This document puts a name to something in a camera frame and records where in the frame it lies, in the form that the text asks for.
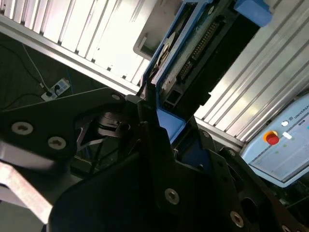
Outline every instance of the red emergency stop button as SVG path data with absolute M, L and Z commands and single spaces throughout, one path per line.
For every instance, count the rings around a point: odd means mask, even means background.
M 270 133 L 266 136 L 266 142 L 269 145 L 275 145 L 279 142 L 279 137 L 275 133 Z

